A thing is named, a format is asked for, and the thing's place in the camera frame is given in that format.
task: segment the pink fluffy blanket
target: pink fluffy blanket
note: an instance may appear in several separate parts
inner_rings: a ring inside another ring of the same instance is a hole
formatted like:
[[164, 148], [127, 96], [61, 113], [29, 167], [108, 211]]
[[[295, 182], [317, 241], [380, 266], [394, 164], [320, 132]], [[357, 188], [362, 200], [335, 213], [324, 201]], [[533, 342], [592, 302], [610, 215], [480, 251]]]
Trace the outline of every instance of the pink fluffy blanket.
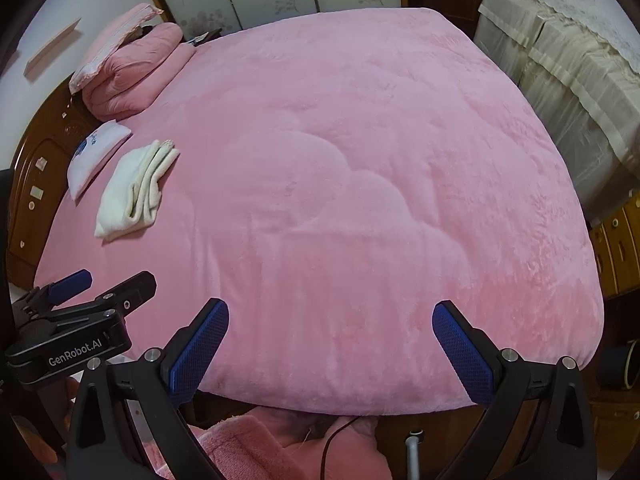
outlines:
[[[254, 408], [202, 431], [191, 428], [202, 449], [226, 480], [317, 480], [328, 439], [353, 417], [339, 417], [318, 438], [317, 416]], [[359, 418], [332, 439], [325, 473], [332, 480], [391, 480], [385, 457], [376, 449], [373, 417]], [[173, 479], [155, 443], [145, 446], [156, 472]]]
[[[75, 205], [36, 284], [81, 268], [93, 299], [146, 269], [130, 353], [162, 347], [209, 298], [229, 330], [201, 390], [304, 412], [469, 404], [431, 329], [452, 300], [529, 360], [598, 346], [603, 305], [564, 162], [518, 88], [429, 9], [315, 14], [196, 49]], [[125, 152], [172, 139], [155, 225], [94, 238]]]
[[161, 23], [111, 54], [82, 89], [82, 100], [101, 121], [122, 120], [149, 108], [195, 52], [180, 43], [182, 30]]

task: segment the folded white towel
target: folded white towel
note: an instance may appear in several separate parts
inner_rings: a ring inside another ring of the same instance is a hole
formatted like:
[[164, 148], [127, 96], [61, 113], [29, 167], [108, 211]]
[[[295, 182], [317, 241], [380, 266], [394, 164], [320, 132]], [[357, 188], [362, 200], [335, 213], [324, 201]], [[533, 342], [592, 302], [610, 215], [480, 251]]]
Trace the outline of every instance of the folded white towel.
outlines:
[[153, 225], [160, 205], [158, 180], [180, 152], [172, 140], [125, 153], [100, 199], [95, 237], [108, 242]]

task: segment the drawer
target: drawer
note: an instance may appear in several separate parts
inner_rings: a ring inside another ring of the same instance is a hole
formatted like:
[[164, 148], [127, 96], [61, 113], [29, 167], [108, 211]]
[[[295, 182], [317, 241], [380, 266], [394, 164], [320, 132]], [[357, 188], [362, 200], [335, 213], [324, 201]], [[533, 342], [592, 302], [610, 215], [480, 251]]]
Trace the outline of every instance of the drawer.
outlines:
[[636, 253], [640, 253], [640, 193], [636, 193], [629, 199], [624, 210], [636, 246]]
[[640, 286], [640, 266], [636, 245], [624, 209], [618, 209], [603, 223], [609, 241], [618, 293]]
[[[38, 166], [38, 160], [46, 164]], [[53, 217], [66, 191], [66, 168], [71, 157], [50, 139], [34, 150], [18, 197], [9, 252], [37, 266], [49, 236]]]
[[613, 260], [609, 251], [609, 242], [604, 227], [599, 225], [589, 232], [589, 238], [593, 245], [593, 252], [596, 257], [598, 267], [598, 277], [600, 278], [600, 288], [605, 298], [613, 296], [618, 292], [616, 277], [613, 273]]

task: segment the black cable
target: black cable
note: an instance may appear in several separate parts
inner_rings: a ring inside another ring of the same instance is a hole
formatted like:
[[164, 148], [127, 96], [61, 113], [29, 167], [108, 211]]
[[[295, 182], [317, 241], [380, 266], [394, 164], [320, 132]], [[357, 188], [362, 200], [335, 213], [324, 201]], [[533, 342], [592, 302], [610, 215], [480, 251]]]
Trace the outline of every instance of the black cable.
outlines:
[[322, 460], [320, 461], [320, 480], [324, 480], [324, 469], [326, 467], [326, 453], [327, 451], [329, 451], [329, 444], [331, 444], [331, 441], [334, 439], [334, 436], [340, 433], [344, 428], [353, 424], [359, 418], [360, 416], [352, 418], [349, 422], [347, 422], [344, 426], [342, 426], [334, 434], [332, 434], [332, 436], [330, 436], [329, 439], [326, 441], [326, 444], [324, 444], [324, 450], [322, 450]]

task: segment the metal screw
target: metal screw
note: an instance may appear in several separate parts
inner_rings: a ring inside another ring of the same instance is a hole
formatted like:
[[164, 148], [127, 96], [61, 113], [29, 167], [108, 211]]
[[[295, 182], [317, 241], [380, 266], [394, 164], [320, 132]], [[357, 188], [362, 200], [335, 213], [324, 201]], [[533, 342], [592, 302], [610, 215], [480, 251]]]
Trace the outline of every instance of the metal screw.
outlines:
[[562, 358], [562, 365], [567, 370], [573, 370], [575, 368], [575, 361], [571, 357], [563, 357]]
[[502, 357], [505, 361], [513, 363], [514, 361], [517, 361], [520, 356], [513, 348], [505, 348], [502, 351]]
[[159, 348], [150, 348], [145, 352], [145, 361], [150, 363], [157, 361], [162, 351]]
[[86, 364], [86, 367], [89, 368], [89, 370], [95, 370], [98, 366], [100, 366], [99, 357], [92, 357], [91, 359], [89, 359], [89, 362]]

